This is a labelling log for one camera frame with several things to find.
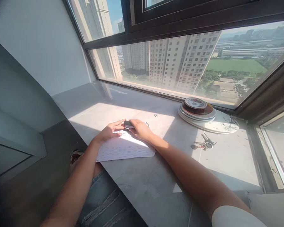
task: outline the white paper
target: white paper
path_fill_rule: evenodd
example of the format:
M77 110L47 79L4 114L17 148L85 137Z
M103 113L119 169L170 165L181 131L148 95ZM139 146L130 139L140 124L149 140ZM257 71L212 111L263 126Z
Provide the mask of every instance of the white paper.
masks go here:
M131 132L116 131L122 136L102 144L96 162L129 158L153 157L156 150L147 142L137 139Z

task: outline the white plate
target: white plate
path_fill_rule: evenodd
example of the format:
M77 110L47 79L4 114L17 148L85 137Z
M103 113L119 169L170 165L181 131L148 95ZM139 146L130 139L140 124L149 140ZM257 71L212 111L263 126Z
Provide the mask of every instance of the white plate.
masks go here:
M185 103L194 109L204 109L207 106L207 103L201 99L190 97L185 99Z
M190 113L186 109L182 107L182 104L180 106L181 110L185 112L187 115L192 116L193 118L197 119L211 119L216 116L216 110L213 108L212 112L209 114L195 114L195 113Z
M213 132L213 133L220 133L220 134L229 134L234 133L239 129L238 122L231 116L216 110L216 117L211 121L197 121L192 120L186 117L184 114L181 113L180 109L178 113L183 120L187 121L188 123L196 126L200 129Z
M196 121L210 121L210 120L214 119L214 117L210 118L210 119L200 119L200 118L198 119L198 118L195 118L195 117L192 117L192 116L186 114L181 107L179 108L179 110L181 111L182 114L184 114L186 117L188 117L189 119L192 119L192 120L196 120Z

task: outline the white sleeve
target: white sleeve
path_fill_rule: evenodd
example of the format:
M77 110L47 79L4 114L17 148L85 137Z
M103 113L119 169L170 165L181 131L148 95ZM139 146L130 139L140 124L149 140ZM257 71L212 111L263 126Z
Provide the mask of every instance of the white sleeve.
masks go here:
M213 227L266 227L252 214L237 207L218 207L211 218Z

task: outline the green field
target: green field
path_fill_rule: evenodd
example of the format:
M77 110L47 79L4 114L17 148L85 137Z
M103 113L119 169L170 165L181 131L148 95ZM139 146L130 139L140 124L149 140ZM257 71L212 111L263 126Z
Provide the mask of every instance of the green field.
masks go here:
M251 74L257 74L260 72L265 72L266 68L261 66L258 62L253 59L211 59L206 67L206 69L213 69L214 71L246 71Z

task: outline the marble countertop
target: marble countertop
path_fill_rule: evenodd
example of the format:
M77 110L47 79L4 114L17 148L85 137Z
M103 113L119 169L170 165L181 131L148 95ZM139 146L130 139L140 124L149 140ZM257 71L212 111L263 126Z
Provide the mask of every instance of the marble countertop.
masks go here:
M240 129L236 133L206 132L212 141L218 141L213 149L192 150L194 141L203 141L204 131L178 115L179 102L100 81L52 98L86 144L110 122L140 119L147 121L155 134L210 169L239 196L261 191L242 120L238 120ZM149 226L211 226L205 213L181 190L158 152L154 157L106 161L102 165Z

